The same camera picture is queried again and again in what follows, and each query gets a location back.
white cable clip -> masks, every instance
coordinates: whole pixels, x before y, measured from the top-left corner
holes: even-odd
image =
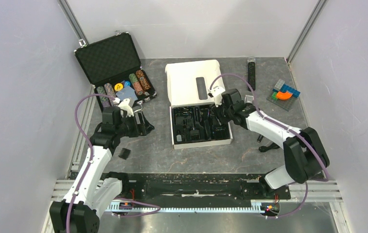
[[[287,129],[285,130],[287,133],[290,133],[290,130],[292,130],[293,127],[292,126],[288,126]]]
[[[261,114],[258,114],[259,116],[261,116],[261,115],[263,115],[263,116],[261,116],[261,119],[263,119],[263,120],[266,120],[265,118],[268,116],[267,114],[265,114],[263,111],[261,111],[261,110],[259,110],[260,111],[260,113]]]

orange block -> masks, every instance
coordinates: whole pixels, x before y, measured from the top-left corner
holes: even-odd
[[[289,98],[291,98],[293,96],[292,93],[286,91],[285,93],[279,91],[276,95],[276,97],[279,99],[279,100],[288,100]]]

black foam insert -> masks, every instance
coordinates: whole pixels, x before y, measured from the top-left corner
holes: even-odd
[[[229,139],[228,125],[220,125],[211,108],[201,105],[171,109],[174,144]]]

box lid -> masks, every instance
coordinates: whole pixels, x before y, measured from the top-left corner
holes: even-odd
[[[189,106],[214,103],[208,89],[221,75],[217,60],[174,63],[166,65],[168,99],[171,106]],[[214,86],[224,87],[222,78]]]
[[[94,85],[110,83],[114,77],[135,72],[141,66],[128,32],[78,48],[74,53],[88,80]]]

colorful puzzle blocks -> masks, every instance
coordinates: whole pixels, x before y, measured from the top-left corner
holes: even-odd
[[[274,100],[288,100],[291,97],[298,98],[300,95],[300,91],[288,86],[285,84],[283,80],[278,80],[278,82],[273,87],[273,94],[271,97]]]

